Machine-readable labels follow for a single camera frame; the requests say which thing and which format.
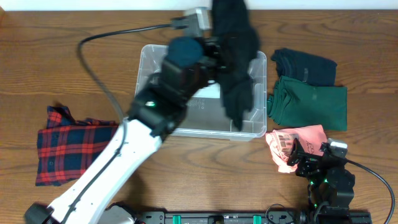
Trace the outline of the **black garment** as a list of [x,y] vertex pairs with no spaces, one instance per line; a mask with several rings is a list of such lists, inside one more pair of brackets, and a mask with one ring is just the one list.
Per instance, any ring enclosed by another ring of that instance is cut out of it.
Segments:
[[212,36],[218,39],[226,68],[216,75],[221,87],[223,106],[228,118],[238,130],[243,128],[243,115],[253,108],[253,79],[248,69],[257,58],[259,36],[249,20],[249,12],[243,0],[214,0],[211,16]]

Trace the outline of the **clear plastic storage bin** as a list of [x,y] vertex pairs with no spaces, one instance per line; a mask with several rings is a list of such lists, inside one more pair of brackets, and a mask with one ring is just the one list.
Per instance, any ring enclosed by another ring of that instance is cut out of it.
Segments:
[[267,131],[267,57],[258,51],[248,69],[253,79],[254,108],[244,113],[242,130],[236,129],[227,118],[221,97],[191,98],[188,102],[187,117],[174,132],[174,136],[194,138],[228,139],[251,141],[261,138]]

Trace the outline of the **red navy plaid shirt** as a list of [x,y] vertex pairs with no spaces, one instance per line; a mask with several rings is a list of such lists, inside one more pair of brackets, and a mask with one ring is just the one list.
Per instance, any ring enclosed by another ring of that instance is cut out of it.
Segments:
[[37,135],[36,186],[60,186],[79,179],[118,127],[115,121],[76,120],[66,106],[48,106],[47,126]]

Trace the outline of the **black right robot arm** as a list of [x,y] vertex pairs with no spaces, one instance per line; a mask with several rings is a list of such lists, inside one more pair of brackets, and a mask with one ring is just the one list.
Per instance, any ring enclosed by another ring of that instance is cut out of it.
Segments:
[[295,175],[308,180],[310,208],[321,213],[349,209],[354,197],[355,176],[345,169],[348,145],[332,138],[321,143],[322,155],[305,152],[297,138],[293,141],[288,166],[296,166]]

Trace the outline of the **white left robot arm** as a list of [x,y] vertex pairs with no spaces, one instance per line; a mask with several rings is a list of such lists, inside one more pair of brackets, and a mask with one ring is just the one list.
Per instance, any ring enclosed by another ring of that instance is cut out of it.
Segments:
[[159,72],[149,75],[128,116],[99,157],[50,205],[34,203],[26,223],[98,223],[134,171],[185,119],[187,103],[223,66],[218,38],[179,37]]

